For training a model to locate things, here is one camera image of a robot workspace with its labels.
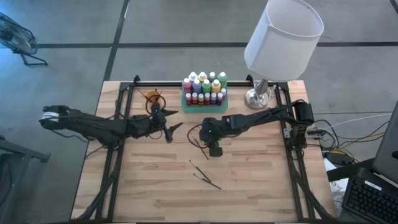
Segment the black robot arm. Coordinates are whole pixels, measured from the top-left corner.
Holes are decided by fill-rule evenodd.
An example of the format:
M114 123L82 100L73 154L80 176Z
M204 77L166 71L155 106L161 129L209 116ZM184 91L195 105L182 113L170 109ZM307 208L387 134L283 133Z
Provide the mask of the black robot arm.
M289 113L289 108L294 109L295 117L294 114ZM305 148L307 146L305 132L307 127L313 124L314 118L311 104L303 100L249 115L227 115L221 120L205 118L201 124L199 137L209 148L210 156L220 157L223 155L223 150L219 147L219 140L236 137L253 126L273 121L285 121L292 125L290 135L293 147Z
M106 119L67 106L45 106L40 124L45 129L68 129L85 138L95 138L102 145L116 147L121 139L140 138L157 131L163 131L168 143L173 141L173 132L182 124L166 127L166 116L177 113L161 109L158 103L151 107L150 115L134 115L129 119Z

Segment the green tray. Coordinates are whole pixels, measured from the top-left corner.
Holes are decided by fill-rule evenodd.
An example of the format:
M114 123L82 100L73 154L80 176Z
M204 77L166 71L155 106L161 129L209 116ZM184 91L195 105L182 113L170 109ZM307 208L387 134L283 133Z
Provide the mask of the green tray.
M181 92L181 107L186 113L225 113L228 109L228 94L221 105L187 105L185 93Z

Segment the lamp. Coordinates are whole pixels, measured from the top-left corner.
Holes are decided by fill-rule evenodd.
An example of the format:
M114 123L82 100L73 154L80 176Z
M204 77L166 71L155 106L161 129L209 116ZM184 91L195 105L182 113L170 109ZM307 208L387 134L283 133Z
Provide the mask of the lamp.
M269 0L244 51L248 69L264 77L246 93L246 105L265 107L268 80L287 82L301 76L322 33L321 17L304 1Z

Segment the green paint bottle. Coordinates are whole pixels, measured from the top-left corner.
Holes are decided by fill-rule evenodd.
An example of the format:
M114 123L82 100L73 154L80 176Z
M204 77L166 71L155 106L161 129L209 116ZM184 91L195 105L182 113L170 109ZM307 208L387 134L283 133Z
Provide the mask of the green paint bottle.
M217 78L221 83L221 87L224 88L226 85L226 78L227 78L225 72L220 72Z
M208 79L205 79L203 83L201 84L201 92L204 93L210 93L211 92L211 83Z

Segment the wooden table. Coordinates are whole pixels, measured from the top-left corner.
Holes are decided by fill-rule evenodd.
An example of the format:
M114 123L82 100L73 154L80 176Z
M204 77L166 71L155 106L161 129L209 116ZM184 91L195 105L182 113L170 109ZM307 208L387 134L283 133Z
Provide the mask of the wooden table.
M120 82L104 83L97 116L108 117L114 114L119 84ZM135 87L131 115L146 114L146 100L138 90L147 93L153 89ZM166 109L179 111L167 117L167 125L179 122L184 124L174 132L174 141L171 144L167 144L163 137L158 140L127 139L114 222L297 220L279 122L256 126L239 137L223 139L220 144L224 155L219 158L210 157L208 161L201 150L187 141L187 132L194 125L201 123L203 118L220 119L224 114L186 114L180 107L179 88L157 89L163 90L162 96L167 100ZM228 90L229 109L225 114L254 112L244 105L243 96L248 89L234 87ZM289 90L292 101L308 101L303 81L289 82ZM268 106L275 105L276 101L273 98ZM87 153L99 146L98 142L91 142ZM72 218L78 217L98 193L105 158L106 150L103 150L92 154L85 161ZM222 190L194 177L193 173L198 174L198 171L189 163L190 159ZM304 159L311 191L326 210L335 215L319 147L307 147ZM109 195L105 200L105 208L108 207ZM302 192L300 198L306 213Z

